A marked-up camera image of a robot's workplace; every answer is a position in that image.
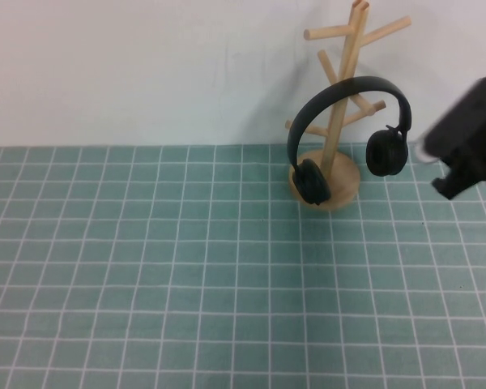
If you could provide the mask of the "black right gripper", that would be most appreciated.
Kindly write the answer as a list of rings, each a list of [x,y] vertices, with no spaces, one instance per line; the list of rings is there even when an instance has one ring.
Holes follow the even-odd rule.
[[[424,134],[423,153],[448,168],[443,177],[431,182],[448,200],[486,182],[486,77]]]

